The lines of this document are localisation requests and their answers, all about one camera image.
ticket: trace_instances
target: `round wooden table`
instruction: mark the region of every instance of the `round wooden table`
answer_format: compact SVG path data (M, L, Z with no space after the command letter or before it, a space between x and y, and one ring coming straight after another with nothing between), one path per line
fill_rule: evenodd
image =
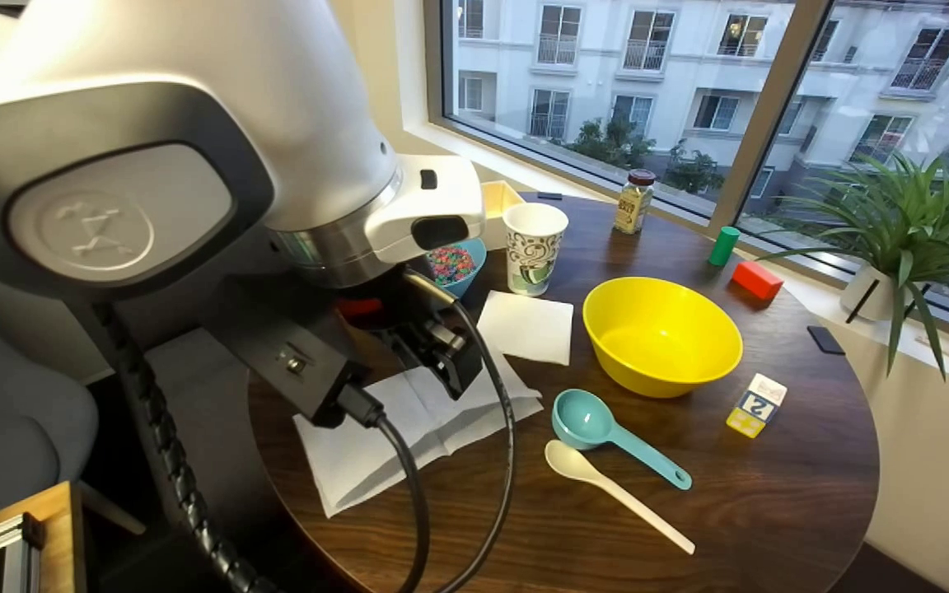
M561 197L569 215L546 301L575 304L569 365L511 360L545 392L545 413L518 425L518 492L497 546L467 590L827 590L865 543L878 497L878 434L862 382L845 356L809 336L814 318L784 290L765 309L730 286L731 266L705 264L708 242L649 217L644 235L615 235L615 207ZM702 290L727 305L745 336L743 365L685 398L640 398L602 375L580 323L580 304L607 277L644 275ZM467 292L471 309L504 290L504 253ZM727 425L754 371L787 386L763 437ZM561 389L602 395L615 414L694 477L677 492L616 448L591 450L594 466L700 543L685 557L635 515L591 484L559 477L542 450L551 402ZM271 481L296 528L364 590L406 581L417 534L406 484L334 522L325 516L292 406L252 389L255 434ZM504 437L495 434L428 466L433 557L423 588L438 590L482 543L504 473Z

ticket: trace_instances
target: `plant pot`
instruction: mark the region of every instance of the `plant pot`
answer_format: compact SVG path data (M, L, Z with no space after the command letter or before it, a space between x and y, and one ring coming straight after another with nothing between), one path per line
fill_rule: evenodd
M892 290L898 290L892 277L867 264L845 286L842 305L850 312L847 319L862 318L867 323L878 323L892 312Z

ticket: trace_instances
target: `white paper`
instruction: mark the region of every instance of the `white paper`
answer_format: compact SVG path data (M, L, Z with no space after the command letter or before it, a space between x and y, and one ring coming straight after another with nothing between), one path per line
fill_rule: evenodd
M575 305L559 301L532 301L492 290L479 334L507 356L569 365Z
M527 389L504 356L495 360L513 406L513 422L542 413L542 392ZM365 392L383 402L387 420L406 434L419 468L504 427L500 402L486 369L460 402L426 365L373 382ZM352 420L339 427L318 427L304 414L295 414L295 422L326 516L406 477L383 433L364 427Z

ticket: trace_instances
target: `paper cup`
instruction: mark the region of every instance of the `paper cup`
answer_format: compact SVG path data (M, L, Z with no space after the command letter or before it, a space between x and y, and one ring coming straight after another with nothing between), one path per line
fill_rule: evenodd
M507 223L507 290L542 298L551 286L561 258L566 211L551 206L513 206L504 211Z

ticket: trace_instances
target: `blue measuring spoon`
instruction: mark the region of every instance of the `blue measuring spoon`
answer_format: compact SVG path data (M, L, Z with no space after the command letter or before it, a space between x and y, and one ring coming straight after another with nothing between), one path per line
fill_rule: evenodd
M564 389L555 398L551 425L555 425L555 434L561 442L566 442L569 448L576 448L576 450L588 450L588 448L615 442L616 448L622 448L640 466L645 466L655 473L664 473L678 492L694 488L694 473L685 468L678 468L674 459L655 450L649 442L644 442L632 433L626 433L615 420L610 406L601 395L588 392L588 389Z

